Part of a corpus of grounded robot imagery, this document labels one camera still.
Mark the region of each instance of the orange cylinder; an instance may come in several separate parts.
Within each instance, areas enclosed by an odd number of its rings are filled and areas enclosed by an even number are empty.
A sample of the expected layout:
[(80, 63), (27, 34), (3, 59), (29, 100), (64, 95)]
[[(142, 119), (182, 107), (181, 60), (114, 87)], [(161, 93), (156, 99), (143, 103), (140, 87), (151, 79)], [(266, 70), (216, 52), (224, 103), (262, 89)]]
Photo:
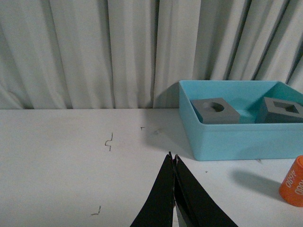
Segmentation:
[(283, 180), (280, 195), (289, 204), (303, 207), (303, 155), (298, 156)]

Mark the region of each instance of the table surface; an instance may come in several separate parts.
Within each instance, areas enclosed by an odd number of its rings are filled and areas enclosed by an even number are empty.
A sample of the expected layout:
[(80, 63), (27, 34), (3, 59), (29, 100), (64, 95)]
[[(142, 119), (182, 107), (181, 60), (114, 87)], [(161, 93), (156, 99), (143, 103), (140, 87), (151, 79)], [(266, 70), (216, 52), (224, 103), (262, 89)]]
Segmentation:
[(198, 162), (178, 109), (0, 110), (0, 151), (2, 227), (130, 226), (169, 151), (239, 227), (303, 223), (278, 193), (294, 159)]

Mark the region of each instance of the curtain fold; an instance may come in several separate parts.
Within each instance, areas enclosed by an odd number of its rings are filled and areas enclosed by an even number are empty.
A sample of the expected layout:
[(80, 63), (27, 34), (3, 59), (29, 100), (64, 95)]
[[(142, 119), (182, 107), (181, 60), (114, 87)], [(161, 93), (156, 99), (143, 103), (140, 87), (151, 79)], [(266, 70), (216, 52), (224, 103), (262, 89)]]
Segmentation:
[(182, 79), (303, 92), (303, 0), (3, 0), (0, 109), (178, 107)]

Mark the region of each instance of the gray block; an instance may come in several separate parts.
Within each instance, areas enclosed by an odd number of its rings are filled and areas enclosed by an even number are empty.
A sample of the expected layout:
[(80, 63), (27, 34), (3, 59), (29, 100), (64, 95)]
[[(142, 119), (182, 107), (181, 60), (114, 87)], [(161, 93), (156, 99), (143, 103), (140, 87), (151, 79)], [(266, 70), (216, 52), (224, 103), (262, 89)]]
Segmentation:
[(296, 102), (264, 97), (255, 123), (303, 123), (303, 107)]
[(191, 100), (203, 124), (238, 124), (240, 114), (223, 98)]

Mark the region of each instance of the blue plastic bin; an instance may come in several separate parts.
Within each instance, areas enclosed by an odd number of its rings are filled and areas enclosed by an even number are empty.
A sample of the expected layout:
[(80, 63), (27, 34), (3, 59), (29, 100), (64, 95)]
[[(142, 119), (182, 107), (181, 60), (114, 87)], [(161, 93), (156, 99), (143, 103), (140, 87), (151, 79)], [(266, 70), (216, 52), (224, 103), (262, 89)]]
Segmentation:
[[(278, 81), (182, 80), (179, 113), (198, 161), (295, 158), (303, 154), (303, 123), (254, 123), (263, 97), (303, 104), (303, 94)], [(224, 98), (240, 124), (203, 124), (190, 100)]]

